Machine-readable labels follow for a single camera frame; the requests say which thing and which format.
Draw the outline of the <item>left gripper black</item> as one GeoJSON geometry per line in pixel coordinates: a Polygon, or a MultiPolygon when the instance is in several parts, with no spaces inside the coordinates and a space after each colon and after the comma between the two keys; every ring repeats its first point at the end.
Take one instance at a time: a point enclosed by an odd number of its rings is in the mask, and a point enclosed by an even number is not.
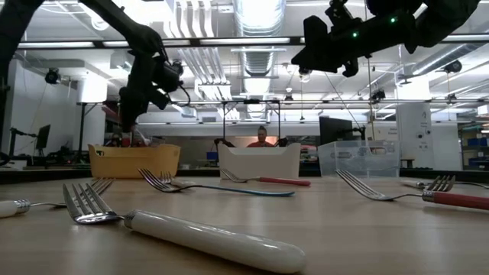
{"type": "MultiPolygon", "coordinates": [[[[128,77],[128,87],[122,87],[119,90],[120,121],[123,132],[130,132],[139,116],[140,96],[133,90],[145,90],[149,86],[166,90],[164,66],[167,64],[167,56],[164,53],[154,55],[137,50],[129,50],[128,53],[134,57],[128,77]]],[[[147,98],[160,110],[164,110],[171,103],[171,99],[158,89],[151,89],[147,92],[147,98]]]]}

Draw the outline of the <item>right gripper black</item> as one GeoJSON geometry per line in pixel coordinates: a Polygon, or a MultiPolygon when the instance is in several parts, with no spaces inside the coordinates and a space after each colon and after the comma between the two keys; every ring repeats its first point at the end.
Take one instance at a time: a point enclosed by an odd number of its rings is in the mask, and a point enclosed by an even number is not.
{"type": "Polygon", "coordinates": [[[409,13],[391,13],[354,23],[340,30],[313,15],[304,20],[305,47],[291,63],[305,70],[337,73],[343,65],[344,76],[358,72],[358,58],[411,40],[415,18],[409,13]]]}

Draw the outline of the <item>red-handled metal fork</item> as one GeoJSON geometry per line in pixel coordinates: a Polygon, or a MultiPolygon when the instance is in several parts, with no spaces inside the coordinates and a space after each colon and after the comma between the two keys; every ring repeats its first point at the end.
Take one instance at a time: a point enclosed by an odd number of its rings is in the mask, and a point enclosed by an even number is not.
{"type": "Polygon", "coordinates": [[[421,190],[421,193],[405,193],[398,196],[387,196],[378,192],[362,182],[359,178],[346,170],[336,170],[336,174],[361,196],[379,202],[393,202],[403,197],[419,197],[425,202],[441,205],[452,205],[470,209],[489,211],[489,197],[468,196],[457,193],[421,190]]]}
{"type": "Polygon", "coordinates": [[[311,182],[308,180],[292,180],[292,179],[281,179],[281,178],[270,178],[270,177],[252,177],[252,178],[239,178],[235,174],[231,173],[227,169],[220,169],[220,172],[228,177],[231,181],[236,183],[247,183],[248,181],[258,181],[263,183],[279,183],[288,184],[294,186],[310,186],[311,182]]]}

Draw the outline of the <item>blue-handled metal fork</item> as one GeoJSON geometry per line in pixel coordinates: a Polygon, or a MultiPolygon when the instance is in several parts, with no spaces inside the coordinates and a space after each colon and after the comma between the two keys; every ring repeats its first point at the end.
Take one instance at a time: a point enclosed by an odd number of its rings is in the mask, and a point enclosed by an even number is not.
{"type": "Polygon", "coordinates": [[[489,190],[489,186],[481,183],[470,183],[470,182],[458,182],[456,176],[437,176],[431,183],[426,183],[422,189],[429,191],[438,192],[449,192],[453,189],[455,185],[469,185],[481,187],[482,189],[489,190]]]}
{"type": "Polygon", "coordinates": [[[151,171],[149,171],[149,169],[139,168],[138,172],[142,175],[142,177],[147,183],[149,183],[156,190],[161,191],[163,193],[180,193],[183,190],[187,190],[187,189],[201,188],[201,189],[214,189],[219,191],[234,192],[234,193],[243,193],[243,194],[254,195],[254,196],[268,196],[268,197],[291,197],[296,194],[295,192],[264,192],[264,191],[257,191],[257,190],[236,189],[236,188],[210,186],[210,185],[202,185],[202,184],[195,184],[183,188],[169,188],[164,186],[160,181],[160,178],[156,177],[151,171]]]}

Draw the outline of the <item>yellow plastic bin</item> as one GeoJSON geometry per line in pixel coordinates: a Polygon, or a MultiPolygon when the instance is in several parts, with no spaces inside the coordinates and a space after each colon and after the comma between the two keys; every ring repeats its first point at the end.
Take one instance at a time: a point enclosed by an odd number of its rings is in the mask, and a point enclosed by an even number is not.
{"type": "Polygon", "coordinates": [[[160,144],[157,147],[103,147],[89,144],[89,160],[95,178],[141,179],[139,169],[154,175],[162,172],[176,175],[180,147],[160,144]]]}

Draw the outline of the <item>large black monitor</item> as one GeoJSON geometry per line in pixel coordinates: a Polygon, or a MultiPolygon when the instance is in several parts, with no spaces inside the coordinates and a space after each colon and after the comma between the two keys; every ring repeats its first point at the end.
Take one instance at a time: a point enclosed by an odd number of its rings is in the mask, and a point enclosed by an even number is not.
{"type": "Polygon", "coordinates": [[[336,141],[351,141],[354,137],[352,123],[349,120],[320,117],[320,144],[329,144],[336,141]]]}

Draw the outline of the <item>small black monitor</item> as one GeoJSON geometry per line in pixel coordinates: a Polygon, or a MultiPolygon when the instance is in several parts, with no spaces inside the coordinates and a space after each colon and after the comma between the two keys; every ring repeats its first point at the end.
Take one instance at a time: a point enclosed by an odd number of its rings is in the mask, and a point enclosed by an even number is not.
{"type": "Polygon", "coordinates": [[[36,149],[43,150],[47,146],[47,141],[50,133],[50,125],[41,127],[37,133],[36,149]]]}

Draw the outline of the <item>clear plastic bin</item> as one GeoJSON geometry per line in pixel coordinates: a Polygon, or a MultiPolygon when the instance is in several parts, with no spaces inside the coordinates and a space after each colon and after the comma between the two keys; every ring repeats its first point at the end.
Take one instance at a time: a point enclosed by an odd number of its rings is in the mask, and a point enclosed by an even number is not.
{"type": "Polygon", "coordinates": [[[336,141],[317,149],[322,176],[346,170],[356,177],[398,177],[398,141],[336,141]]]}

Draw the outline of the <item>white plastic bin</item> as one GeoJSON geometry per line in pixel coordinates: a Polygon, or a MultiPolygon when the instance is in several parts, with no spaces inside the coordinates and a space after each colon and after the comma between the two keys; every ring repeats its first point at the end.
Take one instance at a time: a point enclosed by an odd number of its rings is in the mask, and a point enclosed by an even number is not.
{"type": "Polygon", "coordinates": [[[300,150],[298,143],[287,147],[227,147],[219,144],[219,167],[239,179],[298,179],[300,150]]]}

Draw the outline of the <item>storage shelf with blue bins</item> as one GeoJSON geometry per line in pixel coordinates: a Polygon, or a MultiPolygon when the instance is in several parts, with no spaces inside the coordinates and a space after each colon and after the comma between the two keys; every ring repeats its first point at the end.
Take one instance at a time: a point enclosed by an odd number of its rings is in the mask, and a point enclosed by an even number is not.
{"type": "Polygon", "coordinates": [[[463,170],[489,171],[489,122],[458,126],[463,170]]]}

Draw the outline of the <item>black metal frame stand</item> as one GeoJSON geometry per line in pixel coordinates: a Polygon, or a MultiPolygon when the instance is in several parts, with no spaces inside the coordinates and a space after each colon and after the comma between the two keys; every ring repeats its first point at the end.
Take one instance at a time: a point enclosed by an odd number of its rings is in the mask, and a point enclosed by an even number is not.
{"type": "Polygon", "coordinates": [[[110,140],[107,133],[121,137],[124,147],[154,147],[159,143],[171,142],[189,149],[189,142],[197,140],[205,151],[217,147],[219,143],[228,147],[254,147],[258,142],[258,131],[263,125],[216,125],[205,123],[202,119],[187,122],[137,122],[129,132],[122,130],[115,101],[79,102],[79,117],[74,146],[76,150],[87,150],[90,144],[107,146],[110,140]]]}

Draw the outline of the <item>silver ventilation duct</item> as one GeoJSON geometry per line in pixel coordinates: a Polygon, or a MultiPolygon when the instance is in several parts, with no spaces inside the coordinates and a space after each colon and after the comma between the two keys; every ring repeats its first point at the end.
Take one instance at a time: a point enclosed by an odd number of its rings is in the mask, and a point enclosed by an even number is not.
{"type": "MultiPolygon", "coordinates": [[[[239,37],[279,37],[286,0],[232,0],[239,37]]],[[[264,100],[270,91],[276,53],[272,47],[245,47],[240,53],[243,88],[249,99],[264,100]]]]}

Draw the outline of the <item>black aluminium rig frame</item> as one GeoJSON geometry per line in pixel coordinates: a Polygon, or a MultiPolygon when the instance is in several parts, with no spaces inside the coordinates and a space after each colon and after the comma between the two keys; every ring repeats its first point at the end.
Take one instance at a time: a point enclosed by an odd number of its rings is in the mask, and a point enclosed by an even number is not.
{"type": "MultiPolygon", "coordinates": [[[[210,38],[172,38],[163,39],[164,48],[200,48],[200,47],[271,47],[271,46],[305,46],[305,38],[300,36],[292,37],[210,37],[210,38]]],[[[452,34],[443,39],[440,44],[489,44],[489,34],[452,34]]],[[[17,50],[107,50],[107,49],[128,49],[128,42],[125,40],[62,40],[62,41],[22,41],[17,50]]],[[[407,99],[407,100],[387,100],[385,103],[441,103],[444,99],[407,99]]],[[[452,99],[452,103],[489,103],[489,99],[452,99]]],[[[205,102],[194,102],[191,105],[226,105],[231,103],[247,103],[246,100],[217,100],[205,102]]],[[[338,104],[340,101],[321,100],[299,100],[298,103],[318,103],[318,104],[338,104]]],[[[29,174],[45,173],[46,176],[40,176],[42,180],[62,180],[71,178],[81,178],[82,175],[88,176],[88,172],[27,172],[29,174]]],[[[434,179],[441,174],[456,175],[458,179],[468,182],[489,183],[489,170],[482,171],[454,171],[454,170],[432,170],[432,169],[414,169],[400,168],[400,176],[412,178],[434,179]]],[[[178,170],[177,176],[190,177],[210,177],[218,176],[217,170],[178,170]]],[[[319,170],[300,170],[300,176],[319,176],[319,170]]],[[[18,182],[33,181],[34,176],[23,176],[25,179],[18,182]]]]}

